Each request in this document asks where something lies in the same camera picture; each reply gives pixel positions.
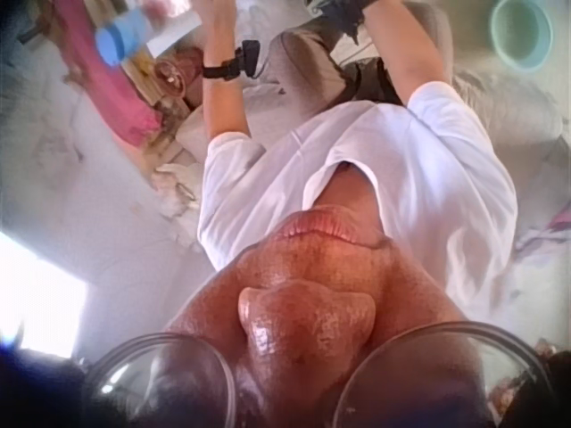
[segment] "black wristwatch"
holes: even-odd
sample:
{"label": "black wristwatch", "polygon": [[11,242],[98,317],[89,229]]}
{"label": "black wristwatch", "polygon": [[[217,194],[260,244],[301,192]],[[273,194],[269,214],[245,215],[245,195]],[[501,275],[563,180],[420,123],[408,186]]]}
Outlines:
{"label": "black wristwatch", "polygon": [[219,67],[203,67],[204,78],[223,78],[226,81],[240,77],[240,61],[238,58],[224,61]]}
{"label": "black wristwatch", "polygon": [[240,77],[245,71],[249,78],[256,78],[256,66],[260,57],[260,42],[257,40],[245,40],[242,47],[236,49],[236,58],[224,61],[219,67],[204,67],[204,78],[223,78],[226,81]]}

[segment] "neck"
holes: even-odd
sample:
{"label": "neck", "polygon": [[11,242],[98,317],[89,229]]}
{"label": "neck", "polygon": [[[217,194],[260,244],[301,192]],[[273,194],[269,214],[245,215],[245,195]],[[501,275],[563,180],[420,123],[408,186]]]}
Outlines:
{"label": "neck", "polygon": [[383,232],[375,188],[363,172],[351,163],[343,162],[313,204],[339,205],[353,212],[364,226]]}

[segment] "window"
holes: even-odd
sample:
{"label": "window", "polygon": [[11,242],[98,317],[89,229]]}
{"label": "window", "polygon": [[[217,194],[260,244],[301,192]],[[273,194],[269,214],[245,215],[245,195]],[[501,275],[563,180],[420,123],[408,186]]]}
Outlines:
{"label": "window", "polygon": [[70,358],[87,285],[0,234],[0,340]]}

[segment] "white cloth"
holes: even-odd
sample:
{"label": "white cloth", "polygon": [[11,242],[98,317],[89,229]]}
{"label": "white cloth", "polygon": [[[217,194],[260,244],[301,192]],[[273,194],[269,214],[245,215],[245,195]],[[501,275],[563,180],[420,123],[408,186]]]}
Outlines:
{"label": "white cloth", "polygon": [[375,187],[385,233],[467,316],[484,319],[509,261],[516,195],[478,117],[440,82],[419,88],[408,108],[339,105],[267,151],[241,133],[215,138],[198,234],[214,267],[309,209],[343,161]]}

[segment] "eyeglasses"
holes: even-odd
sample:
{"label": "eyeglasses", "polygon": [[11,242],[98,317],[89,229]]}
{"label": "eyeglasses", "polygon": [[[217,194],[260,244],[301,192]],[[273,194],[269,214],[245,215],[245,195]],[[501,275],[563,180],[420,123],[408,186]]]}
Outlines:
{"label": "eyeglasses", "polygon": [[[472,322],[422,327],[360,364],[324,426],[497,426],[490,392],[522,376],[555,406],[541,360],[517,337]],[[124,343],[93,367],[83,411],[87,426],[248,428],[237,396],[228,363],[210,344],[159,333]]]}

